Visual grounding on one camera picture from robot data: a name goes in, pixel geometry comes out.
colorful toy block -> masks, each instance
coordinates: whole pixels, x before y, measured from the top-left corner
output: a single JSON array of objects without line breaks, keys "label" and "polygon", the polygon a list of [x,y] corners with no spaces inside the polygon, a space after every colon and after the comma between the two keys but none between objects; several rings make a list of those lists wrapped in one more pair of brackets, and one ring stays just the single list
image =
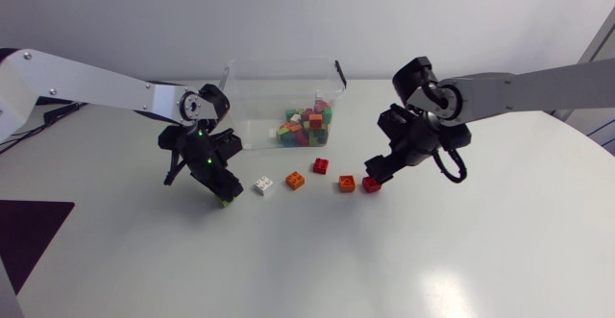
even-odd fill
[{"label": "colorful toy block", "polygon": [[290,122],[293,124],[298,124],[301,122],[301,115],[300,114],[294,114],[290,117]]},{"label": "colorful toy block", "polygon": [[218,203],[220,204],[222,208],[225,208],[229,206],[232,202],[234,202],[234,199],[232,199],[230,202],[227,202],[227,201],[222,200],[222,198],[218,197],[217,195],[214,197],[215,197],[215,200],[218,201]]},{"label": "colorful toy block", "polygon": [[292,125],[292,126],[288,127],[288,130],[290,130],[291,132],[297,132],[297,131],[299,131],[301,129],[302,129],[301,125]]},{"label": "colorful toy block", "polygon": [[314,163],[314,173],[327,174],[327,168],[329,167],[329,161],[327,159],[316,159]]},{"label": "colorful toy block", "polygon": [[367,193],[374,193],[376,191],[381,190],[381,188],[382,188],[382,185],[378,184],[376,182],[376,180],[374,180],[371,177],[363,178],[363,182],[362,183],[363,183],[363,188],[365,188],[365,191]]},{"label": "colorful toy block", "polygon": [[352,192],[355,190],[355,177],[352,175],[342,175],[339,177],[339,190],[342,192]]},{"label": "colorful toy block", "polygon": [[309,116],[312,114],[314,114],[314,110],[312,108],[308,108],[301,114],[301,119],[304,121],[309,121]]},{"label": "colorful toy block", "polygon": [[324,107],[323,108],[323,121],[326,124],[330,124],[331,123],[332,115],[333,115],[333,112],[331,110],[331,107]]},{"label": "colorful toy block", "polygon": [[309,145],[309,139],[304,130],[298,131],[295,135],[297,137],[297,144],[299,144],[300,146]]},{"label": "colorful toy block", "polygon": [[309,116],[309,127],[313,130],[318,130],[323,127],[323,115],[311,114]]},{"label": "colorful toy block", "polygon": [[285,147],[291,147],[296,145],[297,136],[294,132],[288,132],[282,135],[282,144]]},{"label": "colorful toy block", "polygon": [[290,121],[290,118],[296,113],[297,113],[296,110],[287,110],[286,111],[286,121]]},{"label": "colorful toy block", "polygon": [[269,178],[263,176],[254,183],[257,191],[263,196],[268,196],[273,191],[273,182]]},{"label": "colorful toy block", "polygon": [[278,142],[282,142],[282,136],[287,134],[288,132],[290,132],[290,130],[288,130],[287,128],[281,128],[279,130],[276,131],[276,138],[278,139]]},{"label": "colorful toy block", "polygon": [[310,132],[309,133],[309,146],[318,146],[318,145],[319,145],[318,137],[314,135],[313,132]]},{"label": "colorful toy block", "polygon": [[288,184],[293,190],[301,187],[304,183],[306,183],[306,178],[301,176],[298,172],[293,172],[286,177],[286,184]]}]

white table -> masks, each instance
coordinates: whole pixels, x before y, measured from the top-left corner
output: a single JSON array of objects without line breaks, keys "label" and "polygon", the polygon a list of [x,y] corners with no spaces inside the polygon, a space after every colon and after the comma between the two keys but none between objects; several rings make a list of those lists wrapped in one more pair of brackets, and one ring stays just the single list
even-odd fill
[{"label": "white table", "polygon": [[[470,125],[450,183],[431,159],[382,191],[339,175],[388,154],[388,81],[352,81],[324,148],[242,151],[219,209],[162,181],[165,124],[87,106],[0,157],[3,199],[76,206],[26,281],[27,317],[612,317],[615,158],[542,112]],[[326,176],[309,172],[320,157]],[[298,170],[305,186],[283,180]],[[276,192],[252,189],[266,175]]]}]

clear plastic bin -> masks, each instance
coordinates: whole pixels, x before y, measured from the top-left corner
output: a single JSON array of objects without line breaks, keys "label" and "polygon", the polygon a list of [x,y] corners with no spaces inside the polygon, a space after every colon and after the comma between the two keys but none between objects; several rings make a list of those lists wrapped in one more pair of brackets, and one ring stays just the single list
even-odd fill
[{"label": "clear plastic bin", "polygon": [[220,88],[244,149],[324,146],[346,80],[331,58],[230,61]]}]

